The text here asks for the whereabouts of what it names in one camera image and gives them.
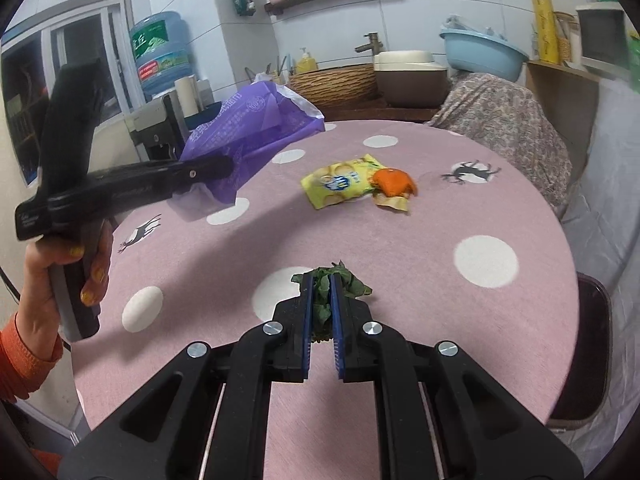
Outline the left hand yellow nails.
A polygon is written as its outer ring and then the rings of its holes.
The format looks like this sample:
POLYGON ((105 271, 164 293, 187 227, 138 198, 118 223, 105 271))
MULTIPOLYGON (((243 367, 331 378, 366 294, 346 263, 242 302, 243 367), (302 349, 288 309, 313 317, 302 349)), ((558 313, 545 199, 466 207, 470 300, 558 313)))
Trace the left hand yellow nails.
MULTIPOLYGON (((98 304, 106 295, 108 271, 111 266, 113 227, 107 221, 102 226, 98 250, 91 265, 90 278, 80 294, 86 307, 98 304)), ((18 304, 15 324, 21 340, 38 359, 50 360, 58 340, 60 315, 49 278, 54 264, 80 261, 85 247, 56 237, 43 237, 26 248, 24 287, 18 304)))

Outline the orange sleeve forearm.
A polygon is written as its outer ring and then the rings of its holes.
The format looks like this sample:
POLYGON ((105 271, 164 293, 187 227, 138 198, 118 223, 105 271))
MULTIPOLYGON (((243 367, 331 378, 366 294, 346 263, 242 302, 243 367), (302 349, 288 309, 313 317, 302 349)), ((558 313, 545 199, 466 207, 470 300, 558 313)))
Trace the orange sleeve forearm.
POLYGON ((62 358, 63 343, 56 335, 51 355, 47 359, 35 356, 18 333, 16 314, 1 331, 0 398, 15 403, 26 400, 47 379, 55 364, 62 358))

